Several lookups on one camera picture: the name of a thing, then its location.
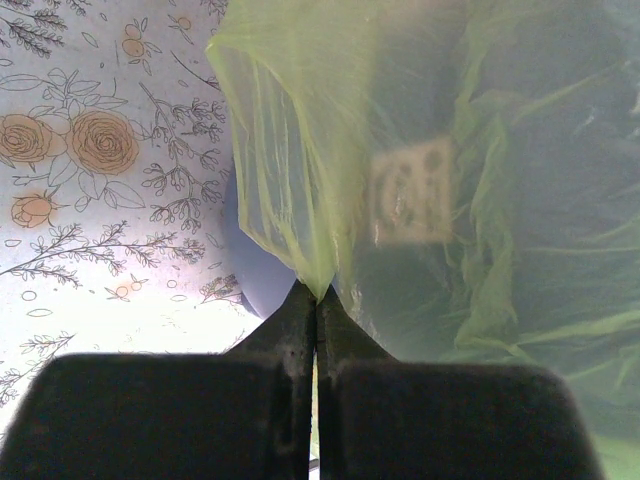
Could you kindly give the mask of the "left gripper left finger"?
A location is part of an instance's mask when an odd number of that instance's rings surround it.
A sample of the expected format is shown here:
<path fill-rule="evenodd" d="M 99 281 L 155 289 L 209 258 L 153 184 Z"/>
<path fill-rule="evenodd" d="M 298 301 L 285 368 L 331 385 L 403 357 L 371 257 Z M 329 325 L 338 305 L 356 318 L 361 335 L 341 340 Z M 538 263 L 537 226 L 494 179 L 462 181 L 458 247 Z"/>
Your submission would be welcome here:
<path fill-rule="evenodd" d="M 304 479 L 316 301 L 283 304 L 223 354 L 73 354 L 33 381 L 5 479 Z"/>

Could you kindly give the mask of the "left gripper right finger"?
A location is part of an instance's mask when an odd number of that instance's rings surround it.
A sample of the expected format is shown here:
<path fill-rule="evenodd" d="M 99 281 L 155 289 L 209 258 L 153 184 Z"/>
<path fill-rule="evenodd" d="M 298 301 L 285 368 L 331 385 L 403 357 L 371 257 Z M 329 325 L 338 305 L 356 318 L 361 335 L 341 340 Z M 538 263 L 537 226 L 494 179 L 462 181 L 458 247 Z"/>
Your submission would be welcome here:
<path fill-rule="evenodd" d="M 599 479 L 564 382 L 530 366 L 395 359 L 329 290 L 316 307 L 324 479 Z"/>

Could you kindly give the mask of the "green plastic trash bag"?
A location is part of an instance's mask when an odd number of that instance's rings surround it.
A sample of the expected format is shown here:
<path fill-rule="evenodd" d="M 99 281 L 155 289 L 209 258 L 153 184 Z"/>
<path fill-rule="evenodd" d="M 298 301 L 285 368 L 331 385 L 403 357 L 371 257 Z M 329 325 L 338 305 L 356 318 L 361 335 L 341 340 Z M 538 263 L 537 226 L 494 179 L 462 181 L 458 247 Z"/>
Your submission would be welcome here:
<path fill-rule="evenodd" d="M 639 5 L 232 1 L 239 226 L 393 355 L 561 375 L 639 475 Z"/>

